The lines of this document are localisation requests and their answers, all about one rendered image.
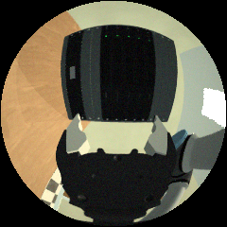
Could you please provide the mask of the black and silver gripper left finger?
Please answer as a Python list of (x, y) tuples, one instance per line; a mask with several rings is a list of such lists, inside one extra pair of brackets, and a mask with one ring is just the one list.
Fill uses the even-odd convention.
[(71, 163), (90, 149), (87, 137), (82, 131), (78, 113), (63, 131), (56, 150), (56, 162), (61, 174), (61, 183), (67, 184), (67, 170)]

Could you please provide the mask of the dark grey server rack frame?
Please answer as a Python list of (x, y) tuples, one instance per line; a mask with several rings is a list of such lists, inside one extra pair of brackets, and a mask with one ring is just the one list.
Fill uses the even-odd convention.
[(80, 114), (82, 121), (149, 123), (157, 115), (167, 122), (177, 77), (174, 41), (158, 32), (105, 25), (63, 39), (61, 88), (69, 120)]

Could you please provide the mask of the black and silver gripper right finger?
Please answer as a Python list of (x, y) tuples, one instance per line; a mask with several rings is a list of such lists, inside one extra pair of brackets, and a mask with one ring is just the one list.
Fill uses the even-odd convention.
[(166, 186), (176, 165), (177, 153), (170, 133), (157, 115), (153, 118), (152, 134), (144, 147), (146, 154), (158, 159), (166, 172)]

